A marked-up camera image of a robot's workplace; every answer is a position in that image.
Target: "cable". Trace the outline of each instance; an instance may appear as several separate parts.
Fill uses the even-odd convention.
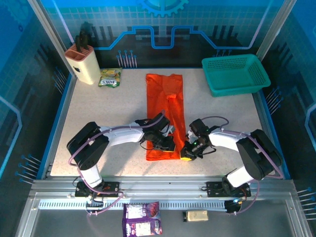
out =
[[[68,160],[68,164],[71,165],[71,166],[77,166],[77,164],[73,164],[72,161],[73,159],[76,157],[76,155],[78,155],[79,152],[81,152],[83,150],[83,148],[89,144],[89,142],[95,140],[96,138],[98,138],[99,136],[105,134],[105,133],[108,133],[110,131],[115,131],[115,130],[118,130],[118,129],[125,129],[125,128],[147,128],[147,127],[151,127],[151,126],[154,126],[156,125],[157,123],[159,123],[162,118],[164,117],[164,114],[165,114],[165,110],[162,110],[161,112],[161,117],[158,118],[155,122],[149,124],[149,125],[144,125],[144,126],[118,126],[118,127],[113,127],[113,128],[110,128],[110,129],[107,129],[107,130],[104,130],[102,132],[99,132],[98,134],[94,135],[93,137],[91,137],[90,139],[88,139],[85,143],[82,144],[81,147],[78,148],[78,150],[76,150],[72,156],[69,158]]]
[[[211,148],[213,149],[211,152],[202,153],[202,156],[208,155],[217,151],[214,147],[211,147]]]
[[[162,120],[162,118],[164,117],[165,115],[165,110],[162,110],[161,112],[161,116],[160,118],[158,118],[155,122],[149,124],[149,125],[144,125],[144,126],[118,126],[118,127],[113,127],[113,128],[110,128],[110,129],[107,129],[107,130],[104,130],[96,135],[94,135],[93,137],[91,137],[90,139],[88,139],[85,143],[83,143],[79,148],[78,150],[76,150],[72,156],[69,158],[68,160],[68,164],[71,165],[71,166],[76,166],[77,167],[77,170],[78,170],[78,173],[81,177],[81,179],[83,180],[84,184],[92,191],[96,192],[96,193],[100,193],[100,194],[120,194],[120,196],[111,204],[109,205],[107,208],[101,210],[101,211],[95,211],[95,212],[92,212],[90,213],[90,215],[98,215],[98,214],[101,214],[107,210],[109,210],[112,206],[114,206],[124,195],[124,193],[122,191],[117,191],[117,192],[104,192],[104,191],[98,191],[96,189],[94,189],[93,187],[91,187],[87,182],[86,180],[84,179],[82,173],[80,172],[80,169],[79,167],[77,166],[77,164],[73,164],[72,163],[72,160],[76,157],[76,155],[78,155],[79,152],[82,151],[82,149],[89,144],[89,142],[95,140],[97,137],[101,136],[102,134],[105,134],[107,132],[110,132],[110,131],[115,131],[115,130],[118,130],[118,129],[125,129],[125,128],[147,128],[147,127],[151,127],[151,126],[154,126],[155,124],[157,124],[158,122],[160,122]]]
[[[152,151],[152,150],[154,149],[154,148],[147,149],[147,148],[143,147],[143,146],[142,146],[143,143],[144,143],[144,141],[141,142],[139,145],[140,145],[141,148],[145,149],[146,151]]]
[[[78,168],[78,173],[80,174],[80,176],[82,177],[82,173],[80,172],[79,168]],[[117,192],[104,192],[104,191],[99,191],[99,190],[96,190],[94,189],[93,187],[91,187],[85,179],[82,179],[84,184],[86,184],[86,186],[88,188],[90,188],[91,191],[94,191],[96,193],[99,193],[99,194],[120,194],[120,196],[111,204],[109,205],[107,208],[101,210],[101,211],[95,211],[95,212],[91,212],[90,215],[99,215],[107,210],[109,210],[112,206],[114,206],[124,195],[124,193],[122,191],[117,191]]]
[[[74,180],[73,180],[73,186],[76,188],[76,185],[74,185],[74,182],[78,179],[78,178],[81,178],[81,176],[77,176]]]
[[[284,179],[284,175],[282,174],[281,170],[277,167],[277,165],[273,162],[273,160],[269,157],[269,155],[266,153],[266,151],[260,146],[260,144],[256,141],[256,139],[254,139],[253,137],[251,137],[250,135],[248,134],[245,134],[243,132],[235,132],[235,131],[229,131],[229,130],[224,130],[223,129],[223,126],[226,126],[229,124],[229,120],[224,118],[224,117],[221,117],[221,116],[208,116],[208,117],[205,117],[205,118],[202,118],[203,119],[208,119],[208,118],[220,118],[220,119],[224,119],[226,121],[225,124],[221,125],[220,126],[220,129],[222,130],[223,133],[226,133],[226,134],[231,134],[231,135],[243,135],[243,136],[246,136],[247,138],[249,138],[257,147],[258,149],[262,152],[262,154],[266,157],[266,159],[269,161],[269,163],[273,166],[273,168],[275,169],[276,172],[278,172],[279,176],[273,176],[273,175],[267,175],[266,177],[271,177],[271,178],[277,178],[277,179]],[[257,182],[257,193],[254,197],[254,199],[252,200],[252,202],[250,203],[249,206],[247,206],[245,209],[243,210],[240,210],[238,212],[234,212],[235,215],[237,214],[241,214],[243,212],[245,212],[246,210],[248,210],[253,204],[254,202],[256,201],[257,197],[258,197],[258,194],[259,194],[259,191],[260,191],[260,184],[259,184],[259,181],[258,180],[254,180],[255,182]]]
[[[228,213],[229,215],[232,215],[232,214],[234,214],[235,216],[239,215],[239,214],[245,212],[246,210],[248,210],[255,203],[255,201],[259,195],[259,191],[260,191],[259,181],[258,180],[255,180],[255,181],[257,182],[257,193],[256,193],[255,197],[253,198],[253,200],[251,201],[251,203],[245,209],[239,210],[238,212],[234,212],[234,213]]]
[[[229,120],[228,120],[227,118],[222,117],[222,116],[207,116],[207,117],[205,117],[205,118],[202,118],[201,120],[204,120],[204,119],[212,119],[212,118],[223,119],[223,120],[226,121],[225,124],[222,124],[222,125],[219,127],[220,129],[222,129],[222,127],[224,127],[224,126],[226,126],[226,125],[229,124]]]
[[[235,131],[229,131],[229,130],[224,130],[222,128],[222,132],[226,133],[226,134],[230,134],[230,135],[244,135],[247,138],[249,138],[257,147],[258,149],[262,152],[262,154],[267,158],[267,160],[269,161],[269,163],[273,166],[273,168],[276,170],[276,172],[278,172],[279,176],[274,176],[275,178],[278,179],[284,179],[284,176],[281,172],[281,170],[277,167],[277,165],[273,162],[273,160],[270,158],[270,156],[266,153],[266,151],[260,146],[260,144],[256,141],[256,139],[254,139],[253,137],[251,137],[250,135],[243,133],[243,132],[235,132]]]
[[[247,201],[247,194],[246,194],[246,192],[245,192],[245,190],[244,189],[240,189],[242,192],[243,192],[243,194],[245,195],[245,198],[246,198],[246,200],[245,201]]]
[[[213,191],[221,191],[221,190],[223,190],[224,188],[220,188],[220,189],[211,189],[211,188],[209,188],[209,187],[206,187],[206,186],[203,186],[203,187],[201,187],[201,190],[202,191],[207,191],[207,190],[213,190]]]
[[[170,128],[170,121],[168,122],[168,127],[167,127],[166,132],[169,130],[169,128]]]

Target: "metal frame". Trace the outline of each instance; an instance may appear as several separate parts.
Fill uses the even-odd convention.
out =
[[[273,142],[275,147],[280,151],[282,155],[282,158],[283,158],[282,171],[283,171],[284,177],[286,179],[291,179],[263,92],[259,91],[255,94],[252,94],[252,97],[257,109],[257,113],[258,113],[258,117],[262,126],[262,130],[266,133],[266,135],[269,137],[269,139]]]
[[[28,0],[34,12],[45,28],[47,34],[51,38],[54,46],[56,47],[59,55],[67,65],[70,73],[73,73],[70,65],[64,57],[65,46],[61,42],[57,32],[54,30],[47,14],[42,5],[38,4],[36,0]],[[284,24],[287,16],[291,12],[296,0],[285,0],[281,9],[279,10],[274,22],[272,23],[266,37],[264,38],[257,56],[260,60],[264,58],[272,45],[275,37]],[[53,136],[52,143],[47,155],[47,161],[44,164],[44,172],[41,178],[45,180],[35,180],[29,198],[26,202],[20,224],[16,233],[17,237],[28,237],[32,234],[32,229],[36,224],[39,210],[54,209],[55,206],[47,207],[43,205],[45,201],[54,201],[55,203],[72,202],[78,200],[74,197],[75,188],[72,185],[74,177],[46,177],[49,172],[49,165],[54,159],[57,150],[58,139],[61,135],[62,127],[66,119],[66,114],[70,104],[71,96],[75,87],[76,79],[71,80],[72,83],[69,89],[65,91],[67,95],[62,105],[61,115],[57,123],[56,132]],[[270,129],[269,121],[266,118],[263,106],[260,105],[260,95],[254,95],[254,101],[258,110],[258,115],[262,124],[263,130],[267,135],[273,139],[273,131]],[[123,202],[142,202],[149,200],[160,200],[166,203],[211,203],[221,202],[227,198],[208,198],[206,192],[201,190],[207,181],[221,181],[220,176],[169,176],[169,177],[121,177],[111,176],[104,177],[107,181],[120,182],[120,188],[124,191]],[[256,184],[251,184],[252,194],[256,193]],[[260,182],[260,193],[258,201],[260,200],[284,200],[287,205],[287,211],[291,219],[293,229],[296,236],[307,237],[311,236],[307,220],[300,205],[295,186],[292,180],[271,180],[266,179]]]
[[[296,0],[285,0],[283,5],[281,6],[280,10],[278,11],[274,21],[272,22],[265,38],[263,39],[258,51],[257,57],[260,61],[266,56],[268,50],[270,49],[272,43],[274,42],[275,38],[278,36],[285,20],[289,16],[290,12],[292,11],[293,6],[295,5]]]
[[[39,19],[40,23],[42,24],[44,30],[46,31],[48,37],[52,41],[53,45],[55,46],[59,56],[63,60],[64,64],[66,65],[70,74],[74,75],[72,67],[69,65],[65,58],[65,51],[66,47],[62,40],[60,39],[57,31],[55,30],[53,24],[51,23],[43,5],[40,1],[37,0],[28,0],[31,8],[33,9],[35,15]]]
[[[201,190],[207,181],[220,181],[221,177],[104,177],[109,181],[121,183],[124,191],[122,202],[146,202],[148,200],[161,200],[163,202],[191,202],[204,203],[224,200],[226,198],[208,198],[206,192]],[[32,229],[39,210],[60,209],[57,207],[44,207],[41,201],[76,200],[75,188],[72,178],[52,178],[50,180],[36,180],[32,185],[29,199],[21,217],[16,237],[31,236]],[[251,184],[252,200],[257,190],[256,184]],[[290,216],[294,232],[297,237],[312,236],[304,212],[300,205],[296,189],[292,180],[266,179],[260,182],[258,201],[284,200]]]

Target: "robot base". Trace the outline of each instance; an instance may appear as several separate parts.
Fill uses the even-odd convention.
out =
[[[223,188],[223,182],[206,182],[206,187],[203,187],[202,190],[207,191],[208,198],[251,197],[250,187],[247,183],[231,191],[230,194],[228,194]]]
[[[104,192],[116,192],[119,190],[119,182],[107,182],[103,181],[99,186],[95,187],[96,190],[102,190]],[[75,197],[87,198],[89,195],[95,195],[96,198],[117,198],[118,194],[99,194],[91,191],[83,181],[77,183]]]

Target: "beige box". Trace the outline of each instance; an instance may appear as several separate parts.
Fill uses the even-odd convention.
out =
[[[100,67],[93,47],[88,45],[88,50],[81,47],[81,52],[77,52],[74,44],[65,52],[65,57],[80,81],[89,85],[99,82]]]
[[[207,210],[185,211],[183,212],[183,221],[207,221]]]

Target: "gray floor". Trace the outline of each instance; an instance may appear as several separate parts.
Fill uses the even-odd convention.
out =
[[[291,237],[295,236],[282,202],[257,201],[239,216],[209,212],[207,222],[182,222],[181,211],[162,210],[162,237]],[[42,210],[33,237],[120,237],[122,210],[97,217],[82,210]]]

